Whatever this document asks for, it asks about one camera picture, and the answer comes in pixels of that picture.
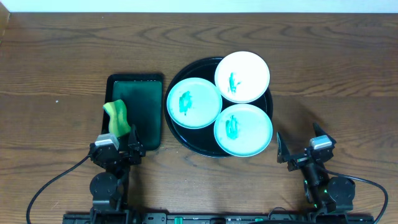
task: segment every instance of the sponge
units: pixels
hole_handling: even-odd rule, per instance
[[[130,125],[127,123],[127,109],[123,100],[105,103],[103,106],[109,115],[109,132],[117,138],[130,133]]]

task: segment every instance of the wooden table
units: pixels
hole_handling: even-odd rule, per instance
[[[271,69],[275,131],[302,150],[317,121],[338,142],[326,167],[385,186],[381,223],[398,219],[398,16],[377,14],[12,14],[0,46],[0,220],[25,223],[37,190],[88,153],[100,133],[106,79],[162,72],[164,92],[197,59],[248,50]],[[132,168],[140,210],[267,213],[307,207],[300,171],[276,161],[274,137],[250,158],[162,144]],[[85,162],[37,199],[34,223],[91,208]],[[376,187],[356,183],[354,212],[376,216]]]

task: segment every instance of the white wall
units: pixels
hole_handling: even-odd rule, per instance
[[[398,0],[0,1],[10,12],[398,12]]]

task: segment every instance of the black tray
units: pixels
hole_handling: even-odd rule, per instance
[[[135,124],[138,136],[146,150],[160,145],[162,130],[161,73],[114,74],[106,82],[105,103],[123,100],[127,109],[127,122]],[[109,133],[109,115],[104,111],[102,134]],[[119,150],[127,149],[129,135],[119,138]]]
[[[217,68],[217,65],[221,62],[222,57],[210,57],[204,58],[201,60],[197,60],[196,62],[187,65],[183,68],[171,81],[165,95],[165,101],[167,101],[167,97],[170,93],[170,90],[173,88],[175,84],[179,81],[184,80],[186,78],[204,78],[213,84],[214,74]],[[272,97],[269,88],[266,90],[264,95],[259,99],[250,103],[251,105],[257,106],[266,112],[268,117],[272,118]],[[235,105],[235,103],[226,100],[223,97],[223,110],[229,106]],[[190,150],[197,152],[204,156],[210,157],[228,157],[231,156],[227,152],[225,152],[220,146],[217,144],[216,139],[214,137],[214,122],[201,129],[188,129],[179,126],[175,123],[167,111],[167,105],[164,107],[164,115],[166,118],[167,125],[169,126],[171,132],[174,137],[183,144],[185,147]]]

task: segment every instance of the round black tray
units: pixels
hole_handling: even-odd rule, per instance
[[[186,78],[204,78],[215,84],[214,74],[217,68],[217,65],[221,62],[222,57],[210,57],[204,58],[201,60],[197,60],[185,68],[183,68],[171,81],[165,95],[165,101],[167,101],[167,97],[170,93],[170,90],[173,88],[175,84],[179,81],[184,80]],[[269,88],[264,93],[264,95],[257,100],[250,103],[251,105],[257,106],[266,112],[268,117],[272,118],[272,97]],[[235,103],[226,100],[223,97],[223,110],[231,105],[235,105]],[[204,156],[210,157],[228,157],[231,156],[227,152],[225,152],[220,146],[217,144],[216,139],[214,137],[214,122],[201,129],[188,129],[179,126],[175,123],[167,111],[167,105],[164,107],[164,115],[166,117],[167,125],[169,126],[171,132],[174,137],[183,144],[185,147],[190,150],[197,152]]]

